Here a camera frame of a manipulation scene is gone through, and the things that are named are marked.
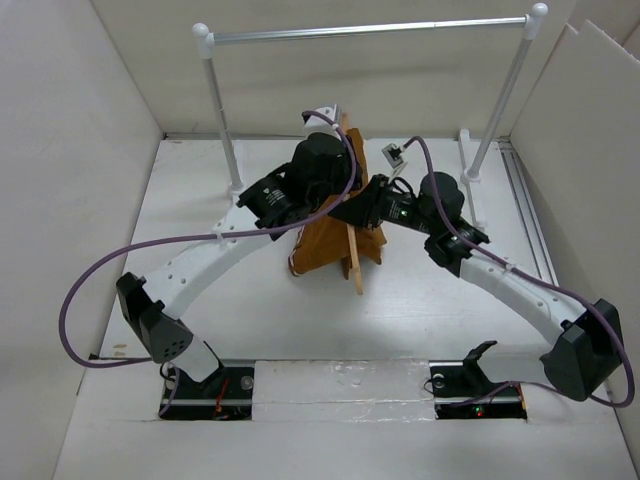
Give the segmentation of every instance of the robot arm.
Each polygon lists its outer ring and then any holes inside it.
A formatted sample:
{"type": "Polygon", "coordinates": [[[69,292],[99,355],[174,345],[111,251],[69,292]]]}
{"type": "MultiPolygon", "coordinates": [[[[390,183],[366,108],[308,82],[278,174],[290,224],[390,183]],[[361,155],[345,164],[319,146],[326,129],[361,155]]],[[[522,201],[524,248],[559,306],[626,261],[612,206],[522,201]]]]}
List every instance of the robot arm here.
{"type": "MultiPolygon", "coordinates": [[[[604,328],[579,302],[524,280],[510,266],[505,268],[461,241],[463,237],[476,245],[489,244],[489,237],[461,217],[464,195],[456,181],[442,172],[435,172],[434,176],[444,211],[459,236],[446,228],[437,211],[429,175],[423,179],[418,195],[401,178],[376,175],[364,191],[329,215],[361,228],[388,221],[429,235],[424,248],[431,259],[456,277],[492,294],[527,320],[553,346],[540,357],[546,378],[567,397],[586,400],[621,363],[604,328]]],[[[492,245],[483,248],[500,256],[492,245]]],[[[594,307],[621,338],[615,307],[602,299],[594,307]]],[[[493,344],[485,342],[476,349],[473,361],[477,363],[493,344]]]]}
{"type": "MultiPolygon", "coordinates": [[[[195,243],[157,270],[138,278],[126,273],[116,283],[125,320],[155,363],[171,362],[204,392],[219,388],[224,365],[180,320],[189,305],[216,279],[281,233],[236,235],[282,227],[306,219],[351,176],[346,147],[332,135],[314,132],[286,163],[245,190],[220,220],[215,240],[195,243]]],[[[362,185],[356,165],[352,189],[362,185]]]]}

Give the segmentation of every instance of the white floor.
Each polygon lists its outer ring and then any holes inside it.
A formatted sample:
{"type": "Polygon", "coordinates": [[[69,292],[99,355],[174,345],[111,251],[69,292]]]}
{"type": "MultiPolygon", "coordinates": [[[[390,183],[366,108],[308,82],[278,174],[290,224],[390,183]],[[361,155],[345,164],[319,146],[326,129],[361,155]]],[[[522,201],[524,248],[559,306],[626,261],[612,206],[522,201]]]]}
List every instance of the white floor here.
{"type": "MultiPolygon", "coordinates": [[[[366,143],[370,174],[387,173],[380,149],[388,142],[366,143]]],[[[289,161],[296,143],[236,142],[248,183],[289,161]]],[[[458,177],[457,142],[428,143],[436,168],[458,177]]],[[[424,159],[417,147],[406,158],[403,177],[417,187],[424,159]]],[[[134,242],[207,231],[229,205],[225,169],[218,141],[162,142],[134,242]]],[[[487,233],[533,271],[495,144],[482,174],[487,233]]],[[[382,266],[364,262],[362,297],[337,265],[290,276],[295,235],[288,233],[229,271],[183,320],[222,358],[394,360],[262,363],[260,413],[232,424],[156,420],[155,365],[89,371],[56,478],[636,478],[614,413],[594,403],[526,389],[528,422],[433,421],[418,381],[428,372],[410,359],[461,358],[488,339],[543,340],[493,297],[436,267],[423,236],[393,225],[384,232],[382,266]],[[348,387],[339,378],[344,370],[359,372],[348,387]],[[275,382],[282,389],[271,388],[275,382]]],[[[142,275],[181,248],[134,252],[126,270],[142,275]]],[[[146,356],[117,305],[101,353],[146,356]]]]}

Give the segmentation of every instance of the horizontal bar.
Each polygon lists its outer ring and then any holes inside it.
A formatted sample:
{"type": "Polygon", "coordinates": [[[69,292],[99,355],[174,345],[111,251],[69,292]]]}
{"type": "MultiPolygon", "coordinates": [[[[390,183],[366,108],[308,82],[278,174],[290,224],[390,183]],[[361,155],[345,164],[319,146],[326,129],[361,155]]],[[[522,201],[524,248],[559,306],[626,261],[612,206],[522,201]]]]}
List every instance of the horizontal bar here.
{"type": "Polygon", "coordinates": [[[353,27],[310,28],[306,30],[276,30],[273,32],[214,33],[214,45],[236,43],[275,42],[278,40],[309,40],[312,38],[347,37],[371,33],[413,32],[420,30],[447,30],[456,28],[524,27],[527,17],[486,18],[477,20],[450,20],[444,22],[390,23],[388,25],[362,25],[353,27]]]}

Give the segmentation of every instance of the white metal rod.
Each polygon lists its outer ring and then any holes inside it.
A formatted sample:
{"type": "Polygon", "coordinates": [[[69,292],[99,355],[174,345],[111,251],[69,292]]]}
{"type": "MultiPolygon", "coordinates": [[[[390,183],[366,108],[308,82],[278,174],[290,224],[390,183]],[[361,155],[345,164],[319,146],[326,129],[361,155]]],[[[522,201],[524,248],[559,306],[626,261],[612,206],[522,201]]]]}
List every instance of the white metal rod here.
{"type": "Polygon", "coordinates": [[[484,134],[482,135],[480,147],[478,147],[478,151],[476,152],[476,156],[473,159],[471,167],[462,174],[462,178],[465,182],[478,181],[480,178],[480,167],[482,166],[484,157],[487,155],[489,145],[496,134],[498,124],[500,123],[504,109],[507,106],[511,92],[513,92],[513,87],[518,80],[518,75],[520,74],[520,70],[522,70],[522,65],[524,65],[524,60],[527,57],[527,52],[529,51],[531,42],[533,42],[538,35],[538,32],[542,27],[544,17],[547,16],[547,13],[549,13],[549,8],[544,3],[536,3],[531,7],[531,11],[525,17],[526,21],[522,40],[520,41],[520,45],[518,46],[515,56],[513,57],[513,62],[511,62],[511,68],[509,68],[509,73],[507,73],[507,78],[504,81],[502,90],[500,91],[500,96],[498,97],[496,106],[493,108],[493,112],[491,113],[487,127],[484,130],[484,134]]]}
{"type": "Polygon", "coordinates": [[[204,73],[207,77],[209,92],[211,92],[211,99],[213,100],[216,119],[218,120],[218,129],[220,130],[220,140],[222,141],[224,156],[227,159],[227,165],[229,166],[229,174],[231,175],[231,189],[233,191],[239,191],[242,190],[243,184],[242,180],[240,179],[240,171],[238,170],[238,161],[236,160],[236,155],[233,151],[233,143],[231,142],[229,125],[227,125],[227,116],[225,115],[224,107],[222,106],[222,97],[220,96],[220,87],[218,86],[216,71],[213,67],[213,59],[203,59],[202,65],[204,67],[204,73]]]}
{"type": "Polygon", "coordinates": [[[477,20],[451,20],[444,22],[391,23],[388,25],[362,25],[352,27],[310,28],[304,30],[277,30],[273,32],[215,33],[214,45],[236,43],[273,42],[278,40],[305,40],[312,38],[346,37],[371,33],[411,32],[416,30],[444,30],[481,27],[524,27],[527,17],[486,18],[477,20]]]}
{"type": "Polygon", "coordinates": [[[487,154],[487,150],[489,149],[489,145],[493,140],[494,135],[496,134],[496,130],[498,128],[498,124],[500,123],[500,119],[502,118],[502,114],[504,113],[504,109],[507,106],[507,102],[509,101],[509,97],[511,96],[511,92],[513,92],[513,87],[518,80],[518,74],[522,69],[522,65],[524,65],[524,60],[527,57],[527,52],[529,51],[529,47],[531,46],[531,42],[533,40],[529,40],[527,38],[523,38],[520,41],[520,45],[518,46],[518,50],[516,51],[516,55],[513,58],[513,62],[511,63],[511,68],[509,69],[509,73],[507,74],[507,79],[502,86],[502,90],[500,91],[500,96],[498,97],[498,101],[496,102],[496,106],[491,113],[491,117],[489,118],[489,122],[484,130],[484,134],[482,135],[482,141],[480,142],[480,146],[478,147],[478,151],[476,152],[476,156],[473,159],[473,163],[471,164],[471,168],[467,170],[466,176],[468,179],[478,178],[480,174],[480,167],[482,166],[482,162],[484,161],[484,157],[487,154]]]}

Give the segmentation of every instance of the white wall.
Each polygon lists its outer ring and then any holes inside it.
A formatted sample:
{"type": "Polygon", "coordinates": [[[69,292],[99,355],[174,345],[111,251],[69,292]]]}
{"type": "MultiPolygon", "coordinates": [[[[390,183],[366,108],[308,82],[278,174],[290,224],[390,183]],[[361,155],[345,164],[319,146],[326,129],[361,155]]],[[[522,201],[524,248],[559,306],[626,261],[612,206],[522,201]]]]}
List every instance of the white wall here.
{"type": "MultiPolygon", "coordinates": [[[[191,26],[219,33],[523,16],[535,0],[92,0],[167,132],[212,132],[214,113],[191,26]]],[[[575,0],[547,0],[499,134],[508,134],[575,0]]],[[[337,101],[365,135],[479,135],[522,33],[439,31],[216,49],[232,132],[298,134],[299,112],[337,101]]]]}
{"type": "Polygon", "coordinates": [[[640,23],[640,0],[578,0],[569,24],[580,29],[585,20],[622,44],[640,23]]]}
{"type": "MultiPolygon", "coordinates": [[[[620,312],[640,378],[640,61],[591,23],[569,29],[516,123],[512,141],[561,284],[620,312]]],[[[614,398],[626,395],[619,369],[614,398]]],[[[640,465],[640,394],[619,410],[640,465]]]]}
{"type": "MultiPolygon", "coordinates": [[[[0,0],[0,72],[0,477],[41,480],[82,375],[58,341],[60,304],[130,240],[160,130],[88,0],[0,0]]],[[[83,354],[120,268],[73,307],[83,354]]]]}

